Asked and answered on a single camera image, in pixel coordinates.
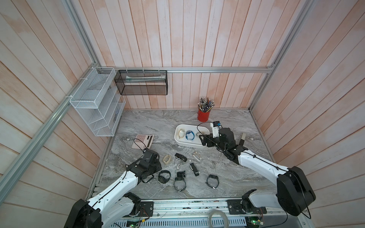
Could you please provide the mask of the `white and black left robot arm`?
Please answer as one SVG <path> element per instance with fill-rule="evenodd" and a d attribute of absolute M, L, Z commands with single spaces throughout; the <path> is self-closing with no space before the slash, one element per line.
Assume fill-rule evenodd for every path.
<path fill-rule="evenodd" d="M 128 165 L 114 183 L 88 200 L 78 200 L 64 227 L 108 228 L 126 215 L 148 215 L 141 205 L 141 198 L 130 191 L 141 182 L 147 183 L 147 177 L 154 178 L 154 173 L 162 170 L 159 158 L 157 152 L 143 149 L 143 156 Z"/>

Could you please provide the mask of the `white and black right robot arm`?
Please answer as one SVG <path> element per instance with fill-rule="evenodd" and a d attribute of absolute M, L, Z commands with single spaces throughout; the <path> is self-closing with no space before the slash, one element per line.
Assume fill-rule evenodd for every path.
<path fill-rule="evenodd" d="M 236 143 L 230 128 L 214 126 L 211 134 L 200 133 L 199 138 L 203 146 L 216 147 L 230 161 L 250 168 L 275 184 L 277 193 L 274 197 L 249 197 L 256 208 L 260 207 L 259 201 L 263 198 L 265 203 L 273 200 L 270 207 L 281 207 L 288 214 L 298 216 L 316 200 L 316 195 L 300 168 L 288 168 L 256 155 L 242 144 Z"/>

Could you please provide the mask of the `small beige strap watch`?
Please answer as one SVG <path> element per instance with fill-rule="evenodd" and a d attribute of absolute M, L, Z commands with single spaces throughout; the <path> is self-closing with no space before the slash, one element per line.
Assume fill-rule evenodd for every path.
<path fill-rule="evenodd" d="M 178 137 L 180 138 L 180 139 L 182 139 L 182 138 L 185 138 L 185 130 L 184 129 L 180 129 L 179 130 L 179 132 L 178 132 Z"/>

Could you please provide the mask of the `cream silicone watch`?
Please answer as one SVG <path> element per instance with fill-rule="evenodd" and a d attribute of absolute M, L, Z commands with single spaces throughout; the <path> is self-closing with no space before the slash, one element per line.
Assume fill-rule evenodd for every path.
<path fill-rule="evenodd" d="M 171 160 L 172 160 L 172 157 L 171 157 L 171 155 L 168 154 L 163 158 L 163 163 L 168 165 L 171 162 Z"/>

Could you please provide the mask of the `blue translucent plastic watch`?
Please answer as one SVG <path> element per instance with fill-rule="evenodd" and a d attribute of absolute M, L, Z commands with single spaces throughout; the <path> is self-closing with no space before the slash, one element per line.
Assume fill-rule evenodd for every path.
<path fill-rule="evenodd" d="M 195 134 L 194 134 L 194 132 L 193 132 L 193 131 L 191 131 L 191 130 L 186 131 L 185 138 L 186 138 L 186 140 L 188 140 L 188 141 L 193 141 L 193 140 L 195 139 Z"/>

